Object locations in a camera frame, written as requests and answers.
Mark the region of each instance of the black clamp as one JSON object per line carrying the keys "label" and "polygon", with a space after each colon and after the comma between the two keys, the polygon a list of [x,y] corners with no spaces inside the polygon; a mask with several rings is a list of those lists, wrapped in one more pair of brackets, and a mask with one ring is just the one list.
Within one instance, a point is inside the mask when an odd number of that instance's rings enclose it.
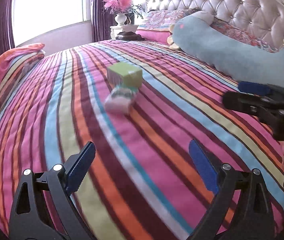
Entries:
{"label": "black clamp", "polygon": [[[79,189],[93,159],[95,146],[88,142],[80,153],[46,172],[26,169],[18,184],[11,208],[9,238],[11,240],[96,240],[70,196]],[[65,233],[55,230],[44,191],[49,191]]]}
{"label": "black clamp", "polygon": [[269,125],[275,140],[284,141],[284,88],[250,82],[238,84],[240,92],[223,95],[225,108],[254,115]]}
{"label": "black clamp", "polygon": [[[189,145],[189,153],[206,188],[214,192],[215,197],[187,240],[274,239],[273,211],[261,171],[236,171],[228,163],[218,163],[216,157],[204,152],[195,140]],[[234,191],[239,189],[241,193],[232,222],[228,230],[217,234]]]}

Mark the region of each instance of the window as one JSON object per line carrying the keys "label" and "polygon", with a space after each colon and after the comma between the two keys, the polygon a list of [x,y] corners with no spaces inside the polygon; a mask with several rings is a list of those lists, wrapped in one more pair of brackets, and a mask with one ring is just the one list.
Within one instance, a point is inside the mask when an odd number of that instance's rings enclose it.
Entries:
{"label": "window", "polygon": [[86,0],[13,0],[14,43],[86,20]]}

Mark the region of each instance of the purple curtain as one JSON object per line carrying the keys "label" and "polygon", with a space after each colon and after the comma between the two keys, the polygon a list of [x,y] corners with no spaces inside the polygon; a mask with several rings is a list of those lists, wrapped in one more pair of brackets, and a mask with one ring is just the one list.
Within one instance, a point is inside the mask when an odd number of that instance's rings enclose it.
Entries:
{"label": "purple curtain", "polygon": [[93,42],[110,39],[110,26],[114,24],[114,15],[104,10],[102,0],[91,0],[91,21]]}
{"label": "purple curtain", "polygon": [[0,55],[15,48],[11,14],[12,0],[0,0]]}

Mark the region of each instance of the blue body pillow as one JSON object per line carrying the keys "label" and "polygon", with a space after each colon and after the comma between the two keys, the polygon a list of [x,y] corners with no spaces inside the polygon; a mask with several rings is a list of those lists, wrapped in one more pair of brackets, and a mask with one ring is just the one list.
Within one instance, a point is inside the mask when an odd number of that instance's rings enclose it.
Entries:
{"label": "blue body pillow", "polygon": [[176,23],[173,41],[184,52],[214,66],[236,81],[284,87],[284,49],[269,53],[241,43],[192,15]]}

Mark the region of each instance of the white leather headboard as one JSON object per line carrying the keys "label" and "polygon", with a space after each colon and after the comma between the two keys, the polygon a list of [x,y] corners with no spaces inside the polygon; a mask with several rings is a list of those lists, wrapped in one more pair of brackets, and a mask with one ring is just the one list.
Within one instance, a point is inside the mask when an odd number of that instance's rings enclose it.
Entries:
{"label": "white leather headboard", "polygon": [[200,7],[279,48],[284,39],[284,4],[279,0],[146,0],[148,10]]}

